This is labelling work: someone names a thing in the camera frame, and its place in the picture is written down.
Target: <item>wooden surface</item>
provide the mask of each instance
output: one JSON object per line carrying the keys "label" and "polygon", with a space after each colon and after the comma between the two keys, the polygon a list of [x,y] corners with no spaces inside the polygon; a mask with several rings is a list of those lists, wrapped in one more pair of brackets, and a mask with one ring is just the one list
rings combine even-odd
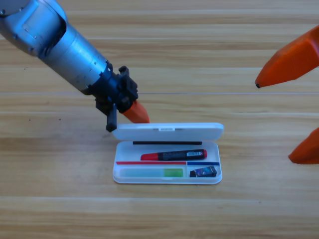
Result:
{"label": "wooden surface", "polygon": [[[120,185],[94,99],[0,38],[1,239],[317,239],[319,70],[258,90],[261,67],[319,24],[318,0],[64,0],[127,65],[153,122],[220,122],[215,186]],[[119,116],[120,122],[126,120]]]}

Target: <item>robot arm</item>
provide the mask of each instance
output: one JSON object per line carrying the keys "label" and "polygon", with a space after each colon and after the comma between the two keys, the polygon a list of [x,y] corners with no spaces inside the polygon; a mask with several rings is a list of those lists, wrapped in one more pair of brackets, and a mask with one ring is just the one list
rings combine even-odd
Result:
{"label": "robot arm", "polygon": [[149,122],[128,68],[115,74],[112,64],[69,24],[55,0],[0,0],[0,33],[80,92],[93,95],[108,118],[108,131],[116,129],[116,110],[134,123]]}

